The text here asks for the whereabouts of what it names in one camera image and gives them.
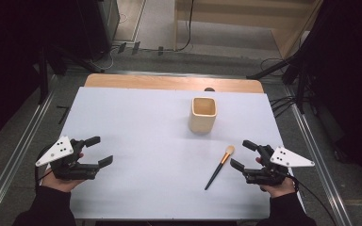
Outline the person's left hand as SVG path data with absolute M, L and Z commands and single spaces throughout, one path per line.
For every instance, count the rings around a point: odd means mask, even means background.
M 61 180 L 58 179 L 52 172 L 51 167 L 48 167 L 45 171 L 45 177 L 41 179 L 41 185 L 59 190 L 61 192 L 69 193 L 74 188 L 83 183 L 83 180 Z

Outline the wooden table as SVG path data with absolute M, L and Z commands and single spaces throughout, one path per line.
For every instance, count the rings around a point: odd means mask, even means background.
M 85 82 L 88 88 L 205 90 L 218 92 L 263 93 L 259 81 L 193 76 L 142 74 L 90 74 Z

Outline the black metal stand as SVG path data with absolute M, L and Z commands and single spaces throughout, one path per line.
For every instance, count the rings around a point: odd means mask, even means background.
M 39 50 L 39 75 L 41 78 L 39 99 L 40 105 L 47 99 L 48 96 L 47 66 L 50 66 L 55 73 L 65 74 L 67 67 L 62 59 L 63 57 L 70 59 L 73 63 L 86 69 L 90 73 L 100 72 L 100 70 L 98 70 L 96 67 L 93 67 L 90 63 L 87 63 L 80 57 L 61 47 L 52 44 L 43 45 Z
M 254 75 L 247 75 L 246 78 L 250 80 L 260 80 L 261 78 L 276 71 L 281 71 L 283 68 L 287 68 L 281 76 L 284 85 L 291 85 L 295 80 L 298 81 L 297 93 L 294 96 L 294 104 L 296 104 L 299 112 L 304 114 L 304 87 L 307 81 L 307 75 L 305 73 L 303 57 L 299 53 L 296 53 L 286 59 L 280 59 L 276 64 L 270 66 L 269 68 Z

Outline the makeup brush with gold ferrule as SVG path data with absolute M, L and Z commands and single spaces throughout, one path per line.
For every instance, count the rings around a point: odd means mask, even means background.
M 233 145 L 229 145 L 226 147 L 225 149 L 225 153 L 219 163 L 219 165 L 217 166 L 217 168 L 214 170 L 213 174 L 211 175 L 209 181 L 207 182 L 206 186 L 205 186 L 205 190 L 208 190 L 211 186 L 211 184 L 213 183 L 213 181 L 215 180 L 215 178 L 217 177 L 217 175 L 220 173 L 224 163 L 227 161 L 227 159 L 233 154 L 233 152 L 235 151 L 235 147 Z

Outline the metal floor rail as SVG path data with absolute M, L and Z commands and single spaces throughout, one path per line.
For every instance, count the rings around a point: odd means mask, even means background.
M 321 155 L 319 146 L 314 138 L 311 129 L 308 125 L 306 117 L 300 112 L 298 106 L 295 105 L 292 108 L 294 117 L 300 127 L 301 133 L 304 137 L 304 142 L 311 157 L 315 162 L 315 168 L 320 177 L 321 185 L 327 197 L 334 216 L 337 226 L 353 226 L 351 219 L 347 213 L 344 202 L 337 190 L 337 187 L 332 179 L 329 169 L 327 168 L 325 161 Z
M 56 74 L 49 75 L 47 97 L 36 104 L 38 96 L 32 94 L 0 132 L 0 204 L 52 101 L 57 82 Z

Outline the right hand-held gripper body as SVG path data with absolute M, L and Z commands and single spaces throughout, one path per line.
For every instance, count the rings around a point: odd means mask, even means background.
M 300 167 L 314 167 L 315 163 L 285 147 L 273 149 L 270 145 L 257 145 L 262 169 L 245 169 L 243 175 L 247 184 L 266 186 L 281 185 L 289 175 L 289 170 Z

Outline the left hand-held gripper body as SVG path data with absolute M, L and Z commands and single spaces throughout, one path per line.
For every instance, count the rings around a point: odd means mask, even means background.
M 60 137 L 38 157 L 35 166 L 49 165 L 54 175 L 61 180 L 93 180 L 99 171 L 98 164 L 78 162 L 83 140 Z

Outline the light wooden furniture frame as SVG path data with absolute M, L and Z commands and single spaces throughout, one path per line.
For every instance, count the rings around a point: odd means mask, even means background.
M 174 0 L 174 41 L 178 22 L 194 22 L 265 27 L 282 58 L 294 53 L 305 31 L 315 23 L 323 0 Z

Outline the black cabinet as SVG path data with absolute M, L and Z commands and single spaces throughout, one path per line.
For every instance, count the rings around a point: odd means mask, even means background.
M 117 0 L 76 0 L 81 14 L 87 58 L 107 54 L 120 23 Z

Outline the cream square cup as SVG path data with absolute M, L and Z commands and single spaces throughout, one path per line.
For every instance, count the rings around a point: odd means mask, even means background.
M 191 101 L 189 129 L 193 133 L 210 133 L 217 117 L 216 101 L 210 97 L 195 97 Z

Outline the person's right hand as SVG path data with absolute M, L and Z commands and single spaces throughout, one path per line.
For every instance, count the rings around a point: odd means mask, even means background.
M 268 192 L 273 199 L 295 192 L 294 182 L 290 178 L 286 178 L 281 185 L 260 185 L 259 187 Z

